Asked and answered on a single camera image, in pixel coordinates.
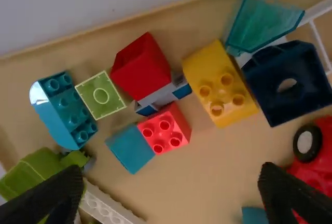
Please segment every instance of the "beige table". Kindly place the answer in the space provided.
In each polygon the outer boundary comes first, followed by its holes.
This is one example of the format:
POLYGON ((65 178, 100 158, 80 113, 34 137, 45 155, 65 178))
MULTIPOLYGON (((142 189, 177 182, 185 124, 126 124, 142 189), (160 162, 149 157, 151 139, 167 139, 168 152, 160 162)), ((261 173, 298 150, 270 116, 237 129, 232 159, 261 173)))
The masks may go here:
MULTIPOLYGON (((40 147, 55 146, 29 103, 35 80, 69 69, 79 83, 111 67, 117 51, 146 31, 171 66, 181 69, 182 58, 220 37, 235 1, 198 0, 1 60, 1 161, 10 168, 40 147)), ((309 8, 321 0, 282 1, 309 8)), ((89 179, 148 223, 239 223, 242 205, 261 205, 260 166, 290 161, 296 129, 332 112, 327 107, 273 129, 260 112, 218 129, 193 94, 179 105, 193 129, 190 145, 155 157, 136 175, 104 144, 118 128, 138 119, 132 106, 99 121, 100 131, 87 145, 98 159, 89 179)))

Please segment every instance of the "light green duplo block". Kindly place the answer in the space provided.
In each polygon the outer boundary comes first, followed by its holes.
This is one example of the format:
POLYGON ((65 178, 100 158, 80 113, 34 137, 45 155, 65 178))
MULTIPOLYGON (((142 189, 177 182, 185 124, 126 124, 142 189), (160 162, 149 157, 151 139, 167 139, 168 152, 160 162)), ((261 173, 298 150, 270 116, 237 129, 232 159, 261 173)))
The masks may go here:
POLYGON ((115 87, 106 71, 75 86, 76 91, 95 120, 127 107, 126 97, 115 87))

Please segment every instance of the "red cube block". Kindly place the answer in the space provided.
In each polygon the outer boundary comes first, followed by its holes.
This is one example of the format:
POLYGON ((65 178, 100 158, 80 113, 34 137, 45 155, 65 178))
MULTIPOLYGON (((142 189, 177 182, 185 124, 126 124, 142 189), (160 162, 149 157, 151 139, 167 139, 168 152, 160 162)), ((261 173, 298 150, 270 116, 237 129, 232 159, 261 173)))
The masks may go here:
POLYGON ((175 102, 137 125, 155 154, 189 144, 191 127, 175 102))
POLYGON ((171 83, 171 68, 147 32, 117 53, 110 78, 139 101, 171 83))

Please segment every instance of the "teal translucent window piece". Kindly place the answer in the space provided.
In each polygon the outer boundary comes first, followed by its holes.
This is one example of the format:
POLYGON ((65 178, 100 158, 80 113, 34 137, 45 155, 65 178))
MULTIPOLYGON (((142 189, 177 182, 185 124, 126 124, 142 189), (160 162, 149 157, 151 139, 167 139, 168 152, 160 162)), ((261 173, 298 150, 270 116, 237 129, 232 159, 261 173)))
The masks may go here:
POLYGON ((226 51, 237 57, 258 49, 296 29, 305 11, 276 0, 243 0, 224 33, 226 51))

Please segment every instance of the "white hubcap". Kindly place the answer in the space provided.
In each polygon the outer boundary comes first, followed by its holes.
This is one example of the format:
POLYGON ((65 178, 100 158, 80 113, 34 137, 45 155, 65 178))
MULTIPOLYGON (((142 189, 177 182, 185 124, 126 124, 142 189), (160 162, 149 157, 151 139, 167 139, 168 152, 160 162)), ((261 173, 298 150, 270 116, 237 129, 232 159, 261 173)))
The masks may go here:
POLYGON ((312 134, 309 131, 302 132, 297 139, 297 149, 302 153, 306 154, 312 146, 312 134))

